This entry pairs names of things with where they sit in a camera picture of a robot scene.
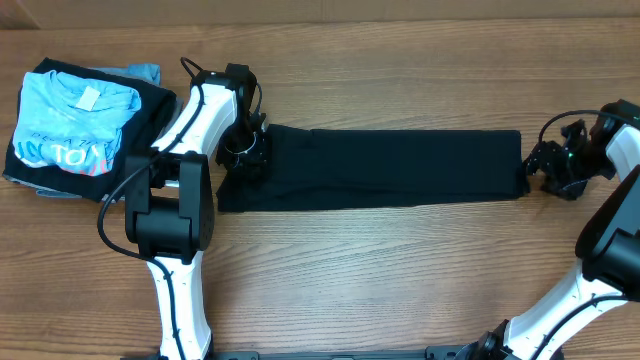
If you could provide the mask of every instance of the blue fabric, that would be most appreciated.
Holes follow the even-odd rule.
[[[100,92],[91,111],[76,108],[87,86]],[[135,89],[55,70],[27,73],[20,98],[15,155],[32,168],[89,176],[111,171],[122,126],[141,109]]]
[[[142,79],[156,86],[160,86],[160,65],[131,64],[126,68],[93,68],[107,74]]]

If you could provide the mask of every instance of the wood plank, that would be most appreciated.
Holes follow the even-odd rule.
[[[272,123],[519,129],[526,155],[557,113],[640,102],[639,31],[640,19],[572,19],[5,32],[0,148],[23,74],[44,56],[156,62],[165,86],[187,96],[178,61],[186,55],[212,70],[249,64]],[[214,187],[222,176],[212,169]],[[575,239],[615,186],[598,179],[571,203],[534,191],[499,203],[218,214],[204,264],[215,346],[273,353],[474,341],[565,274]],[[100,242],[97,211],[0,181],[0,359],[116,359],[159,346],[145,265]],[[128,244],[121,205],[106,224]],[[567,358],[637,359],[638,330],[640,307],[615,310],[571,340]]]
[[[43,29],[631,17],[633,0],[22,0]]]
[[[3,29],[38,29],[38,24],[19,0],[0,0],[0,30]]]

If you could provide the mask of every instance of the folded black fabric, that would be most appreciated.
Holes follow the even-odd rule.
[[[300,130],[271,125],[269,174],[224,179],[226,212],[335,210],[516,199],[518,131]]]
[[[114,158],[110,172],[99,176],[86,176],[66,172],[57,166],[30,168],[14,154],[12,141],[6,155],[3,176],[18,179],[48,189],[80,195],[93,201],[100,201],[110,193],[123,179],[124,159],[132,151],[143,150],[151,146],[162,128],[171,120],[176,95],[144,80],[109,75],[102,71],[86,69],[45,58],[33,72],[46,73],[50,70],[65,72],[81,78],[110,81],[134,88],[140,94],[142,108],[123,126],[120,149]]]

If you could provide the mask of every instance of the white tag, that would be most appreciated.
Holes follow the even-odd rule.
[[[76,107],[78,109],[91,111],[93,109],[93,105],[96,104],[96,101],[99,97],[100,91],[92,88],[91,86],[87,86],[84,89],[84,94],[82,94],[82,97],[80,98],[80,100],[78,100]]]

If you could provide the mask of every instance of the wooden floor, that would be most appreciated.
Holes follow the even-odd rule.
[[[557,113],[640,102],[639,36],[640,19],[0,32],[0,149],[22,77],[45,56],[83,66],[154,62],[181,96],[189,79],[179,58],[189,56],[211,70],[249,64],[272,123],[519,129],[526,156]],[[212,170],[214,187],[222,176]],[[204,264],[215,347],[474,341],[564,276],[578,234],[615,186],[593,181],[571,203],[536,189],[512,202],[218,215]],[[102,244],[97,212],[88,201],[0,182],[0,359],[118,359],[158,348],[146,266]],[[128,244],[121,205],[106,223]],[[567,357],[638,359],[639,331],[640,306],[627,305],[572,339]]]

